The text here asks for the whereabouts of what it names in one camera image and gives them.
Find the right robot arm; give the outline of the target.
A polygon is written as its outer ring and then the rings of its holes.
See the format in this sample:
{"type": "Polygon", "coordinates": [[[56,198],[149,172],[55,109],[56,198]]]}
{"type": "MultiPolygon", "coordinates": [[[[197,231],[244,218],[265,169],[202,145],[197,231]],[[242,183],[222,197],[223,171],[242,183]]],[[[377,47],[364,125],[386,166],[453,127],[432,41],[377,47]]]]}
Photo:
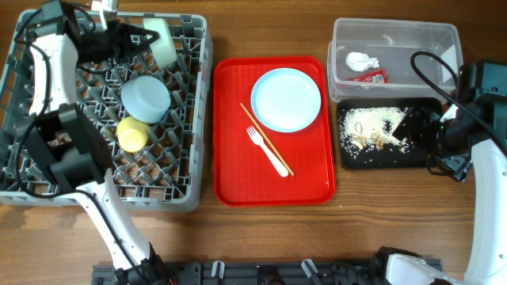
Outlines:
{"type": "Polygon", "coordinates": [[[475,217],[465,284],[506,282],[506,65],[481,61],[463,65],[456,95],[437,92],[451,102],[442,116],[410,108],[394,137],[407,139],[428,155],[438,175],[458,178],[475,171],[475,217]],[[459,156],[465,166],[452,168],[459,156]]]}

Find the light green bowl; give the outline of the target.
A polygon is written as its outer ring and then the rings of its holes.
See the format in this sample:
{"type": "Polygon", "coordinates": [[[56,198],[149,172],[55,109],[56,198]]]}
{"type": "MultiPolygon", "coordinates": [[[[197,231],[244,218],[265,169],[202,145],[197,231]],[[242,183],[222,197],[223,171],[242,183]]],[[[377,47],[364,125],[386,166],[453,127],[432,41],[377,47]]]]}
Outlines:
{"type": "Polygon", "coordinates": [[[126,111],[146,124],[160,121],[171,103],[166,85],[147,75],[126,82],[121,88],[120,96],[126,111]]]}

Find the yellow plastic cup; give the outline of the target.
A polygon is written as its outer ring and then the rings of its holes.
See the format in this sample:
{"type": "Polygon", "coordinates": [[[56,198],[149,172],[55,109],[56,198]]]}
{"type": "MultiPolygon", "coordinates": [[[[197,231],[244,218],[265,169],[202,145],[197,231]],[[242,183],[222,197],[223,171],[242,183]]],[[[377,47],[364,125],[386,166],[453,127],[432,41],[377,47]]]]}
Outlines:
{"type": "Polygon", "coordinates": [[[141,151],[147,144],[149,125],[129,116],[122,119],[116,128],[116,136],[121,148],[127,152],[141,151]]]}

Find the light blue small bowl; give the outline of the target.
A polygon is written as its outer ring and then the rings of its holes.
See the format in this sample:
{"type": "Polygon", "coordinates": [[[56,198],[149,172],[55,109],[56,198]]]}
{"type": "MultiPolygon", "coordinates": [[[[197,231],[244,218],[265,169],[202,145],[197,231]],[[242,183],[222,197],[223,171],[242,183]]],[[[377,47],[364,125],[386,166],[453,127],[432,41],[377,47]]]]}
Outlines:
{"type": "Polygon", "coordinates": [[[150,45],[158,67],[163,69],[174,63],[177,60],[177,51],[166,21],[162,18],[144,18],[143,27],[159,34],[159,38],[150,45]]]}

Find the rice and peanut shells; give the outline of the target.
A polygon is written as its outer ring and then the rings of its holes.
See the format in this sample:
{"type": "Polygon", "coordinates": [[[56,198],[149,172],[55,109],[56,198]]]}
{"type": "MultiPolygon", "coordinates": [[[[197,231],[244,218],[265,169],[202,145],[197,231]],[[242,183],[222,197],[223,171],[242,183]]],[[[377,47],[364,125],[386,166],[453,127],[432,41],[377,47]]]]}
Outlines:
{"type": "Polygon", "coordinates": [[[373,150],[398,150],[402,154],[411,151],[407,139],[393,136],[402,122],[407,108],[377,107],[351,108],[340,118],[340,146],[352,158],[373,150]]]}

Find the white napkin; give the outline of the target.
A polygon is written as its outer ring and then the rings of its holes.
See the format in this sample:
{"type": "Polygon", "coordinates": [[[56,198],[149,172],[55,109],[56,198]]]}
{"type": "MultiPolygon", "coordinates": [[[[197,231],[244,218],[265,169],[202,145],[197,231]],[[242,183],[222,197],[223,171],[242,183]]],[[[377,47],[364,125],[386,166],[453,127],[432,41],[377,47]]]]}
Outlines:
{"type": "Polygon", "coordinates": [[[369,68],[379,68],[379,60],[377,58],[371,58],[365,53],[356,51],[347,54],[345,64],[356,72],[366,71],[369,68]]]}

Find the red sauce packet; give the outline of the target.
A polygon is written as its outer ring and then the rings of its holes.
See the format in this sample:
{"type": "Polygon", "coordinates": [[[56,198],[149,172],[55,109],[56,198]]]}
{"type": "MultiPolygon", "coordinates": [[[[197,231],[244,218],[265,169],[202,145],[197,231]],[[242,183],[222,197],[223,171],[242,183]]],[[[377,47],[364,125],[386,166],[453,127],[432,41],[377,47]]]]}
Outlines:
{"type": "Polygon", "coordinates": [[[387,72],[384,69],[376,69],[361,76],[350,78],[352,82],[388,83],[387,72]]]}

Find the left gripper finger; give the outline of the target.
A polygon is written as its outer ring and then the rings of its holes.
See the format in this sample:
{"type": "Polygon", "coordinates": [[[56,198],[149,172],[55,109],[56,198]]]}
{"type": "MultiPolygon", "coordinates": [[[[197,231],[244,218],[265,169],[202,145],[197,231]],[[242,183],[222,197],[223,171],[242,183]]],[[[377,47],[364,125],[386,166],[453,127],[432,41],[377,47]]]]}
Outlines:
{"type": "Polygon", "coordinates": [[[139,26],[119,23],[118,24],[118,33],[122,36],[152,36],[153,32],[151,30],[141,28],[139,26]]]}
{"type": "Polygon", "coordinates": [[[126,36],[120,41],[120,52],[118,59],[132,59],[140,52],[145,51],[160,38],[160,35],[155,33],[153,35],[147,34],[139,37],[139,42],[136,44],[132,41],[131,36],[126,36]]]}

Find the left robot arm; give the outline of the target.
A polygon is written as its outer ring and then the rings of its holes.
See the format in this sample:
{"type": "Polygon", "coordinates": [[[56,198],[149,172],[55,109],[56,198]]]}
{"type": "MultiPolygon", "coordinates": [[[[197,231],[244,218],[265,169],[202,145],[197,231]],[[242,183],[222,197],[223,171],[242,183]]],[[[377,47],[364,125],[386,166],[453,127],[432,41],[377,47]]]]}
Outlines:
{"type": "Polygon", "coordinates": [[[21,152],[59,187],[58,197],[77,200],[104,240],[112,257],[115,284],[175,284],[176,275],[140,233],[124,207],[112,178],[112,155],[103,135],[77,103],[76,71],[84,63],[108,59],[126,63],[150,44],[159,32],[116,19],[117,6],[101,1],[103,30],[81,30],[69,2],[48,1],[13,38],[31,52],[35,95],[27,118],[15,127],[21,152]]]}

